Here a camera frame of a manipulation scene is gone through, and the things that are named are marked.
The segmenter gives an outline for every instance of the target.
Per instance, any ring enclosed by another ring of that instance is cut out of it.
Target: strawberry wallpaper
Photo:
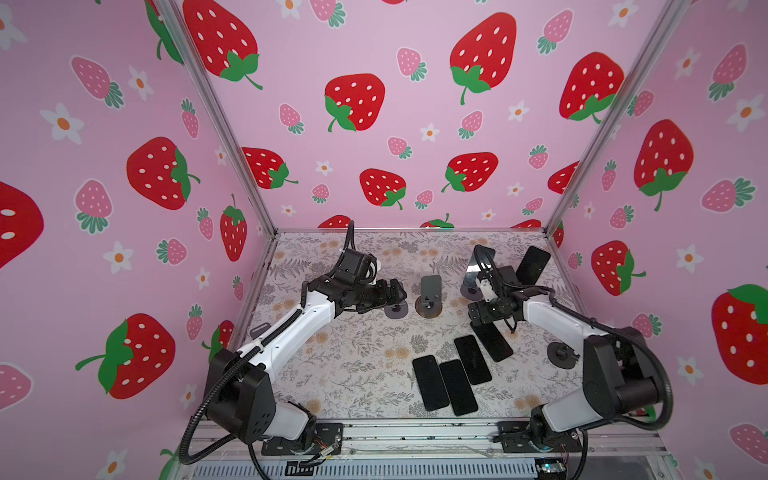
[[[0,477],[166,480],[266,235],[154,3],[42,7],[0,0]]]
[[[665,3],[176,1],[295,228],[540,227]]]
[[[567,212],[591,315],[664,362],[681,478],[768,478],[768,4],[695,2]]]

